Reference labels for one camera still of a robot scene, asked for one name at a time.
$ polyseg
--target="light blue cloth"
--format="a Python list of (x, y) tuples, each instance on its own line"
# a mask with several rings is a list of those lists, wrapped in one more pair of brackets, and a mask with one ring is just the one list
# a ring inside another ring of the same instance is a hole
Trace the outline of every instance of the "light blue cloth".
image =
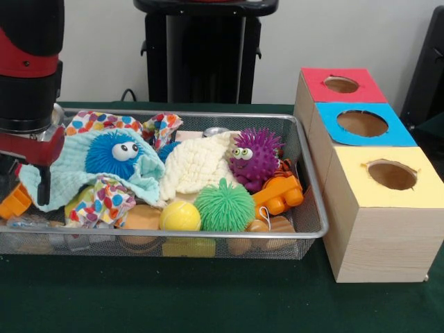
[[(92, 141), (99, 135), (114, 132), (133, 137), (144, 152), (135, 165), (133, 176), (128, 181), (116, 175), (93, 174), (85, 171), (85, 160)], [(40, 183), (40, 173), (37, 168), (24, 165), (20, 170), (19, 178), (35, 205), (43, 212), (50, 212), (67, 205), (83, 185), (94, 183), (99, 175), (118, 180), (123, 186), (132, 190), (137, 197), (150, 205), (154, 205), (159, 200), (159, 180), (164, 172), (165, 166), (157, 153), (139, 134), (132, 129), (115, 128), (112, 130), (93, 130), (65, 137), (65, 145), (60, 157), (51, 165), (51, 198), (48, 205), (37, 205), (37, 187)]]

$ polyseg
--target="purple spiky ball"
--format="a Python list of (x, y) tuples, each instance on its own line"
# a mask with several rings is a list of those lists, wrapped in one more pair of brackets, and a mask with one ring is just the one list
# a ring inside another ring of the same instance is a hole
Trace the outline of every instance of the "purple spiky ball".
[(237, 148), (230, 158), (230, 170), (248, 191), (259, 192), (279, 166), (280, 137), (268, 128), (247, 128), (234, 140)]

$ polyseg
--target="googly eye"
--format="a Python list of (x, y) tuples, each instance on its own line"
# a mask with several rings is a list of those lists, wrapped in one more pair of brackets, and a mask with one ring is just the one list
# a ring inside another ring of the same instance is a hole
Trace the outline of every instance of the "googly eye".
[(233, 156), (236, 160), (241, 159), (241, 154), (242, 154), (242, 148), (236, 148), (233, 150)]
[(134, 142), (124, 142), (112, 147), (112, 156), (120, 162), (128, 161), (139, 153), (139, 147)]
[(245, 148), (242, 150), (241, 158), (245, 161), (251, 160), (253, 157), (253, 152), (249, 148)]

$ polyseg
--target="orange toy block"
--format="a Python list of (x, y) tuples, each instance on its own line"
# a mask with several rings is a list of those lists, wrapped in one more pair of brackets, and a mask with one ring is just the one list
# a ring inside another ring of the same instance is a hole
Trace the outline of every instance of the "orange toy block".
[(8, 220), (22, 215), (31, 206), (32, 200), (25, 187), (20, 183), (0, 204), (0, 216)]
[(259, 213), (260, 207), (265, 207), (272, 215), (279, 215), (304, 200), (302, 187), (295, 176), (274, 177), (252, 197), (256, 202), (256, 219), (259, 220), (264, 220)]

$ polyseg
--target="white wall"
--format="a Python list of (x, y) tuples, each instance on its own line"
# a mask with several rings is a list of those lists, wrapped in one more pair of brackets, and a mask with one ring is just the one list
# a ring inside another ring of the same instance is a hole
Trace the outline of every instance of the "white wall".
[[(280, 0), (262, 18), (253, 103), (293, 104), (301, 67), (366, 67), (399, 112), (439, 0)], [(65, 0), (63, 101), (147, 100), (144, 13), (131, 0)]]

